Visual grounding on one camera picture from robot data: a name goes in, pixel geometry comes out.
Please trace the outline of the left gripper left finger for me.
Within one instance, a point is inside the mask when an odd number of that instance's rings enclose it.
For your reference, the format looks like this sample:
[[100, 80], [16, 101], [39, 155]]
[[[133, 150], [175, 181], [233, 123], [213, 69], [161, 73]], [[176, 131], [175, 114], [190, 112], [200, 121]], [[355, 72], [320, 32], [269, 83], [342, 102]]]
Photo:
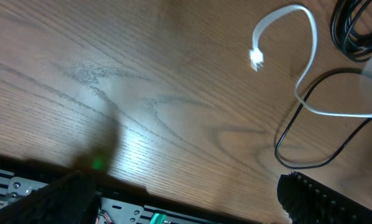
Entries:
[[1, 208], [0, 224], [76, 223], [95, 195], [95, 180], [76, 171]]

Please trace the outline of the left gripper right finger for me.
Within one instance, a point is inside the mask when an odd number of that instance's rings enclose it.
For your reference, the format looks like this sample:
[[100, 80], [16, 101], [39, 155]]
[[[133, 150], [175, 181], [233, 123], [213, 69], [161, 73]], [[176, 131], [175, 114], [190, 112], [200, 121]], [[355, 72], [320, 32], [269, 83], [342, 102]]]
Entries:
[[372, 224], [372, 210], [300, 172], [280, 176], [277, 198], [292, 223]]

